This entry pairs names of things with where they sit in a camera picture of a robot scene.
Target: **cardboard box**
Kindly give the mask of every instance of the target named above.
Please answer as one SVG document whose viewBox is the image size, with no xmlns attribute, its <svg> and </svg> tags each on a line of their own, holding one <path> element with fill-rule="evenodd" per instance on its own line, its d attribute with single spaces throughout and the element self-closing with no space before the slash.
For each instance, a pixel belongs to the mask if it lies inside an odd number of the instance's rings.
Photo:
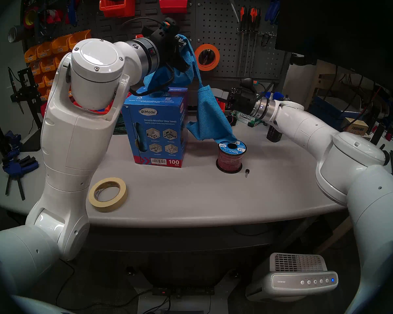
<svg viewBox="0 0 393 314">
<path fill-rule="evenodd" d="M 342 128 L 344 128 L 347 124 L 353 121 L 353 118 L 345 118 L 342 122 Z M 355 135 L 364 136 L 365 132 L 367 131 L 368 126 L 362 120 L 356 120 L 354 123 L 349 125 L 348 128 L 345 129 L 348 133 L 353 133 Z"/>
<path fill-rule="evenodd" d="M 236 112 L 236 117 L 237 120 L 241 121 L 242 123 L 247 124 L 249 127 L 254 127 L 262 123 L 262 120 L 256 119 L 255 117 L 250 117 L 248 115 L 245 115 L 244 113 L 241 112 Z"/>
<path fill-rule="evenodd" d="M 146 91 L 145 87 L 137 90 Z M 129 96 L 122 107 L 135 163 L 182 167 L 188 140 L 188 89 L 169 88 L 161 97 Z"/>
</svg>

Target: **microfiber shop towel box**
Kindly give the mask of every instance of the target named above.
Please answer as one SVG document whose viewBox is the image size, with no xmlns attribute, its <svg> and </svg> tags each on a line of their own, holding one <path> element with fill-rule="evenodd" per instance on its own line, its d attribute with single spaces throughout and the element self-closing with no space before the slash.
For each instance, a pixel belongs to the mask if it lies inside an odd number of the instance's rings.
<svg viewBox="0 0 393 314">
<path fill-rule="evenodd" d="M 135 163 L 182 167 L 188 138 L 187 97 L 187 88 L 171 87 L 161 97 L 125 100 L 122 116 Z"/>
</svg>

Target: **blue microfiber towel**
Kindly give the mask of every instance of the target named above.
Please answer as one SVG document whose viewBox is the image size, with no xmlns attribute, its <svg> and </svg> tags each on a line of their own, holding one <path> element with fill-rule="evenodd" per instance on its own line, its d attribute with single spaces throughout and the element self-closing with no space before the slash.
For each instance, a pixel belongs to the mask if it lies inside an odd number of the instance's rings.
<svg viewBox="0 0 393 314">
<path fill-rule="evenodd" d="M 212 138 L 217 143 L 222 141 L 236 141 L 237 139 L 233 135 L 233 130 L 223 111 L 218 105 L 217 100 L 211 91 L 211 87 L 209 85 L 202 85 L 197 59 L 195 57 L 194 50 L 189 43 L 189 40 L 183 35 L 178 36 L 186 43 L 186 45 L 181 50 L 181 56 L 191 67 L 189 67 L 185 73 L 174 69 L 175 79 L 170 84 L 170 86 L 188 86 L 194 79 L 195 74 L 197 75 L 199 81 L 197 121 L 189 121 L 187 124 L 187 129 L 198 140 Z M 147 75 L 144 78 L 144 85 L 148 90 L 151 90 L 154 87 L 166 83 L 169 79 L 170 71 L 166 67 L 162 67 L 153 74 Z M 158 92 L 155 94 L 160 96 L 163 94 L 163 92 Z"/>
</svg>

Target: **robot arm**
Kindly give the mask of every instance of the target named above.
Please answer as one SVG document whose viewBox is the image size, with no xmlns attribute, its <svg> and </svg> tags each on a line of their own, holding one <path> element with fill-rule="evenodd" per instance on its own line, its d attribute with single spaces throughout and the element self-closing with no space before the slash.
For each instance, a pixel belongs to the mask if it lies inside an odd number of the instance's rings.
<svg viewBox="0 0 393 314">
<path fill-rule="evenodd" d="M 257 100 L 247 93 L 232 91 L 232 109 L 263 119 L 313 155 L 319 188 L 330 199 L 347 205 L 361 280 L 346 312 L 359 312 L 393 268 L 393 176 L 384 168 L 389 160 L 364 138 L 338 132 L 297 103 Z"/>
<path fill-rule="evenodd" d="M 79 252 L 89 231 L 85 201 L 90 180 L 130 85 L 164 65 L 187 70 L 179 55 L 178 30 L 166 18 L 157 31 L 143 29 L 146 37 L 115 44 L 83 40 L 62 59 L 41 132 L 44 192 L 26 225 L 0 232 L 0 272 L 12 294 L 32 285 L 58 258 L 71 260 Z M 70 87 L 82 108 L 70 101 Z M 105 115 L 90 111 L 111 101 Z"/>
</svg>

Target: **pegboard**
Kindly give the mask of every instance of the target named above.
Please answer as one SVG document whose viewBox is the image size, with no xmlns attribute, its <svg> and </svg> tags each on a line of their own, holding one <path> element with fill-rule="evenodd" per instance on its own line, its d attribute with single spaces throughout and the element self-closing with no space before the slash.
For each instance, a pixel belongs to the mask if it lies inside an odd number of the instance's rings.
<svg viewBox="0 0 393 314">
<path fill-rule="evenodd" d="M 257 7 L 262 9 L 259 31 L 276 34 L 277 26 L 264 21 L 264 15 L 270 0 L 234 0 L 239 11 L 242 5 L 247 9 Z M 160 11 L 158 0 L 136 0 L 135 17 L 150 17 L 163 21 L 166 15 Z M 228 0 L 188 0 L 187 14 L 168 15 L 174 18 L 180 26 L 180 33 L 190 41 L 194 50 L 201 44 L 212 44 L 220 51 L 220 62 L 216 68 L 208 72 L 201 72 L 203 79 L 236 79 L 250 74 L 250 61 L 253 49 L 254 34 L 244 35 L 243 51 L 241 54 L 241 71 L 238 70 L 238 56 L 241 34 L 237 32 L 239 24 L 236 22 Z M 71 34 L 86 29 L 92 30 L 92 37 L 102 38 L 110 42 L 127 41 L 135 38 L 143 26 L 156 30 L 158 24 L 150 20 L 137 20 L 127 26 L 122 24 L 131 19 L 105 18 L 99 10 L 99 0 L 81 0 L 77 10 L 77 27 L 61 24 L 57 27 L 56 37 Z M 284 51 L 276 50 L 275 36 L 272 36 L 266 47 L 261 47 L 262 35 L 256 37 L 255 56 L 251 76 L 258 80 L 281 79 L 284 62 Z"/>
</svg>

